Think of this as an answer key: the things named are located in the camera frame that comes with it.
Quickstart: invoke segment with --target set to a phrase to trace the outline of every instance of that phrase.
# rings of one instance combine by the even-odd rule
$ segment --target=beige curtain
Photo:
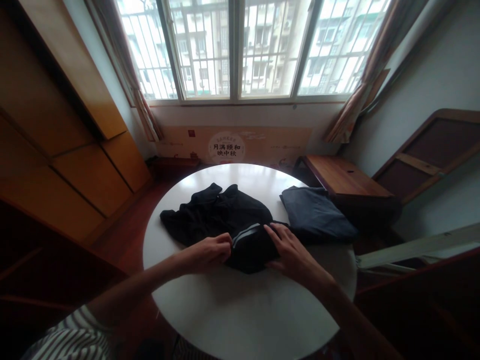
[[[330,124],[323,140],[348,143],[357,118],[372,90],[375,80],[387,65],[428,0],[391,0],[388,12],[368,56],[359,86]]]
[[[112,63],[130,89],[148,141],[160,141],[164,135],[142,94],[116,0],[85,0],[85,4],[96,22],[105,47],[109,50]]]

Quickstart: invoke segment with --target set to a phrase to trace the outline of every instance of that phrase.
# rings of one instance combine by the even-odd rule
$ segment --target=table
[[[183,247],[160,221],[163,210],[178,210],[193,193],[215,182],[231,184],[261,201],[277,221],[288,223],[279,194],[305,186],[268,167],[224,164],[200,170],[177,183],[160,200],[148,222],[143,267],[157,264]],[[338,281],[350,299],[357,268],[350,245],[313,246],[313,257]],[[221,266],[208,274],[186,275],[153,293],[165,319],[198,349],[223,360],[301,359],[324,346],[338,326],[305,288],[271,269],[246,275]]]

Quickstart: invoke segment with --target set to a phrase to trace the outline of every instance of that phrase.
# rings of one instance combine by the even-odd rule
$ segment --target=dark blue folded clothing
[[[280,199],[292,233],[304,245],[350,244],[359,233],[336,208],[324,188],[292,186],[282,191]]]

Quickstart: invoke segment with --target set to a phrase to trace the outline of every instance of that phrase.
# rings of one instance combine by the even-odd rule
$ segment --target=wooden shelf
[[[21,266],[23,266],[25,263],[27,263],[28,261],[30,261],[31,259],[33,259],[35,256],[37,256],[40,252],[42,251],[42,248],[41,247],[38,247],[32,251],[30,251],[29,253],[27,253],[25,256],[23,256],[22,258],[20,258],[18,261],[16,261],[13,265],[11,265],[10,267],[6,268],[4,271],[0,272],[0,282],[2,280],[5,280],[6,278],[8,278],[11,274],[13,274],[15,272],[15,270],[17,270],[18,268],[20,268]]]
[[[49,301],[41,301],[41,300],[31,299],[31,298],[22,297],[22,296],[15,296],[15,295],[2,295],[0,296],[0,301],[18,303],[18,304],[24,304],[24,305],[33,305],[36,307],[49,308],[54,310],[66,311],[70,313],[75,311],[76,309],[74,306],[71,306],[71,305],[58,304],[58,303],[49,302]]]

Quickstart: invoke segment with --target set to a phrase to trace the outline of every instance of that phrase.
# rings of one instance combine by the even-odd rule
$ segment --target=striped shirt sleeve
[[[83,305],[47,330],[21,360],[107,360],[111,358],[111,333]]]

